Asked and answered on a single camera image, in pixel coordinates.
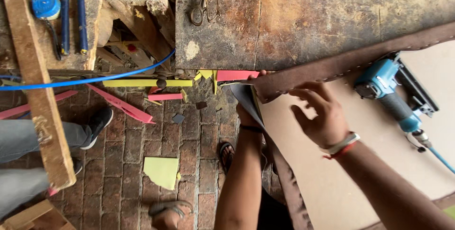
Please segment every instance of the black sneaker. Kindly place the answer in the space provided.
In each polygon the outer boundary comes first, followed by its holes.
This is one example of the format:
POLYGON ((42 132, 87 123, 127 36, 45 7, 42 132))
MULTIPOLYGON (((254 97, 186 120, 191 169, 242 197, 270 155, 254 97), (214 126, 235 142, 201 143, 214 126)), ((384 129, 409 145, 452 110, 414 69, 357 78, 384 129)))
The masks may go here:
POLYGON ((91 129, 91 142, 90 145, 82 147, 82 150, 90 149, 96 142, 96 138, 101 131, 111 122, 114 117, 114 111, 110 107, 101 108, 93 116, 90 117, 88 126, 91 129))
POLYGON ((78 174, 82 170, 83 163, 76 157, 71 157, 73 159, 73 170, 75 174, 78 174))

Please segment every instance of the blue tape measure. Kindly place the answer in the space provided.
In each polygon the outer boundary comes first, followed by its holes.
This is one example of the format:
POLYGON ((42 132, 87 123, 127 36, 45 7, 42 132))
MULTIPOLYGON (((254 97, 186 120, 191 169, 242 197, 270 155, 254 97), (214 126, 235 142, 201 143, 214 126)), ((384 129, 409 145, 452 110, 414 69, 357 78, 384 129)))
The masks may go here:
POLYGON ((31 7, 39 19, 53 20, 60 14, 60 0, 31 0, 31 7))

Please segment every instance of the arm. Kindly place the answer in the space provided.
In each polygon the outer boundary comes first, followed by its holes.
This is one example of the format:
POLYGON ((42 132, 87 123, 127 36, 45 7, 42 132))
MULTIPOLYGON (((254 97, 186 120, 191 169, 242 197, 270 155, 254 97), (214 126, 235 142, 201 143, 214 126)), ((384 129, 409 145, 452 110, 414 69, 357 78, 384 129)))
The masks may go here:
MULTIPOLYGON (((237 113, 242 126, 259 127, 241 105, 237 105, 237 113)), ((262 138, 261 133, 240 128, 235 156, 218 199, 214 229, 252 230, 258 227, 262 138)))
MULTIPOLYGON (((307 100, 318 114, 308 119, 296 105, 291 107, 304 133, 322 148, 343 141, 349 127, 341 105, 321 82, 307 82, 289 92, 307 100)), ((360 187, 388 230, 455 229, 455 222, 426 196, 386 165, 363 143, 357 142, 338 163, 360 187)))

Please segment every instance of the blue air hose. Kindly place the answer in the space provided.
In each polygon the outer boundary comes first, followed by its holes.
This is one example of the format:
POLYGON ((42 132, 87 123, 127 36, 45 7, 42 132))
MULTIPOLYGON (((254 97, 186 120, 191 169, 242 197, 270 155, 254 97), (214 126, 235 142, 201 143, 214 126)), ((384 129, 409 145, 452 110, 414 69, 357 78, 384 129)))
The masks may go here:
POLYGON ((452 167, 452 165, 450 165, 444 158, 442 158, 442 156, 438 153, 438 151, 436 151, 436 149, 434 147, 429 147, 428 148, 438 159, 439 161, 441 161, 442 163, 444 163, 444 165, 451 171, 455 174, 455 169, 452 167))
MULTIPOLYGON (((143 69, 134 70, 134 71, 123 73, 123 74, 116 74, 116 75, 112 75, 112 76, 97 77, 97 78, 90 78, 90 79, 76 80, 76 81, 68 81, 68 82, 53 82, 53 83, 30 84, 30 85, 20 85, 20 86, 3 86, 3 87, 0 87, 0 91, 17 91, 17 90, 54 88, 54 87, 61 87, 61 86, 70 86, 70 85, 75 85, 75 84, 84 84, 84 83, 89 83, 89 82, 101 82, 101 81, 107 81, 107 80, 127 77, 127 76, 130 76, 130 75, 139 74, 141 72, 156 68, 157 66, 163 64, 166 60, 168 60, 174 53, 175 53, 175 48, 172 50, 171 53, 169 53, 169 55, 167 55, 161 61, 159 61, 159 62, 157 62, 157 63, 155 63, 155 64, 153 64, 153 65, 151 65, 149 67, 146 67, 146 68, 143 68, 143 69)), ((19 77, 15 77, 15 76, 0 76, 0 77, 3 77, 3 78, 19 78, 19 77)))

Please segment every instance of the white wristband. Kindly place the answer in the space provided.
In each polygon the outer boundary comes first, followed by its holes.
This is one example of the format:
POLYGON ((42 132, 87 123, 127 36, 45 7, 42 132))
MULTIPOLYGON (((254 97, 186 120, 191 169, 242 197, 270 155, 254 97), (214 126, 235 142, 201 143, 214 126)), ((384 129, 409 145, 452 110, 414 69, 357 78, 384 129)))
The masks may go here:
POLYGON ((321 147, 319 149, 321 149, 321 151, 323 151, 324 153, 333 155, 341 151, 346 146, 356 142, 357 140, 360 140, 360 136, 355 132, 351 132, 351 134, 349 134, 349 136, 346 137, 343 141, 330 147, 329 149, 323 149, 321 147))

